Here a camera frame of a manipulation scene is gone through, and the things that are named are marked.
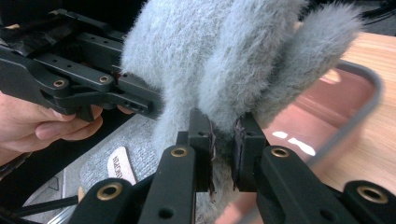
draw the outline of wooden table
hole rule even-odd
[[[396,37],[362,33],[343,59],[376,71],[384,94],[359,143],[319,178],[339,190],[348,181],[368,180],[396,194]]]

